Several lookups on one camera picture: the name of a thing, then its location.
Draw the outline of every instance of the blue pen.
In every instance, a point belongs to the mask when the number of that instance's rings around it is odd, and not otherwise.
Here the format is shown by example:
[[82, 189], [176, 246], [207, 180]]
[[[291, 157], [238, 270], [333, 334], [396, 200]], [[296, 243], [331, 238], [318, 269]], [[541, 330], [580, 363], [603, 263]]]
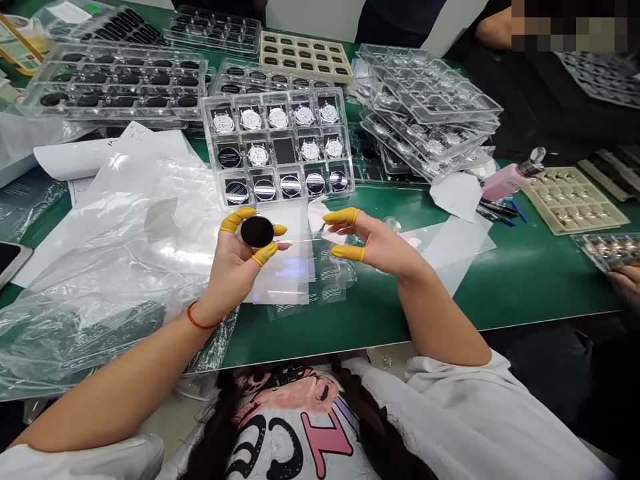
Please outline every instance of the blue pen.
[[513, 208], [515, 208], [516, 210], [518, 210], [518, 214], [520, 214], [520, 218], [522, 218], [522, 221], [523, 221], [524, 223], [529, 223], [529, 222], [527, 221], [527, 216], [526, 216], [526, 215], [525, 215], [525, 213], [520, 209], [520, 207], [518, 207], [518, 204], [515, 202], [515, 200], [514, 200], [514, 199], [511, 199], [511, 200], [510, 200], [510, 202], [511, 202], [511, 204], [512, 204]]

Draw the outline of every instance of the pink bottle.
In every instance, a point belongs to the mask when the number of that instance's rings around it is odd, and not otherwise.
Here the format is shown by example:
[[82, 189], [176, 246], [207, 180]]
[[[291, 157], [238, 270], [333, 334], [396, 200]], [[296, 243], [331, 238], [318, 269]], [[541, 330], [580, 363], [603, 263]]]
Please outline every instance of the pink bottle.
[[531, 152], [529, 160], [520, 165], [512, 163], [498, 170], [480, 183], [484, 192], [482, 198], [488, 201], [500, 200], [533, 182], [533, 176], [545, 170], [541, 162], [546, 154], [544, 147], [538, 147]]

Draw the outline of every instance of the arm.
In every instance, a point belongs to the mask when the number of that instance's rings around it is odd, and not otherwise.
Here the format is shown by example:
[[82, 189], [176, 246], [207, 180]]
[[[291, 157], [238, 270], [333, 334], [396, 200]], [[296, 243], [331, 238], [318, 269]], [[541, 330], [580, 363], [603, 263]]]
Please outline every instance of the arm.
[[365, 248], [334, 247], [337, 257], [362, 261], [398, 277], [398, 294], [411, 338], [421, 355], [456, 365], [484, 365], [491, 350], [449, 296], [436, 272], [396, 232], [355, 208], [324, 217], [329, 229], [358, 235]]
[[[271, 243], [253, 252], [235, 235], [242, 220], [255, 215], [242, 208], [224, 220], [218, 235], [209, 287], [191, 309], [203, 327], [220, 323], [250, 292], [260, 268], [276, 250]], [[275, 226], [276, 235], [286, 228]], [[133, 435], [160, 406], [213, 329], [198, 328], [182, 312], [152, 336], [101, 368], [46, 410], [9, 448], [28, 443], [60, 452], [110, 445]]]
[[511, 7], [482, 20], [475, 38], [489, 48], [511, 50]]

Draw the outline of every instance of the beige tray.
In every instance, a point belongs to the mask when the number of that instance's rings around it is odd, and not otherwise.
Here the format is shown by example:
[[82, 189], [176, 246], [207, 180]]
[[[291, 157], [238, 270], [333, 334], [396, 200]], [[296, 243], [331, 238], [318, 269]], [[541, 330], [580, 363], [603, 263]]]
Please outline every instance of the beige tray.
[[[288, 66], [285, 61], [294, 62], [295, 66]], [[260, 63], [276, 65], [275, 62], [278, 67], [288, 67], [307, 74], [328, 73], [336, 83], [349, 84], [353, 80], [353, 70], [342, 44], [263, 30]], [[338, 68], [344, 68], [347, 73], [336, 72]]]
[[554, 235], [616, 228], [629, 223], [575, 167], [552, 167], [522, 189]]

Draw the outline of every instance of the white t-shirt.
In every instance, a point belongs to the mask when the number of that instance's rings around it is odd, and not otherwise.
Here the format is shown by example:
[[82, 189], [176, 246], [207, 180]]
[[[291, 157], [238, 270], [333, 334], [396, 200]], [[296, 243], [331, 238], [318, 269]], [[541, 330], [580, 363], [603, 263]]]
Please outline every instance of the white t-shirt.
[[[608, 479], [613, 474], [508, 371], [493, 352], [483, 367], [427, 357], [407, 362], [407, 382], [364, 359], [343, 362], [387, 408], [407, 448], [446, 479]], [[328, 366], [271, 367], [239, 379], [245, 396], [227, 478], [346, 479], [374, 474], [358, 419]], [[141, 435], [98, 449], [42, 453], [19, 445], [0, 455], [12, 480], [175, 480], [196, 427], [160, 474], [163, 446]]]

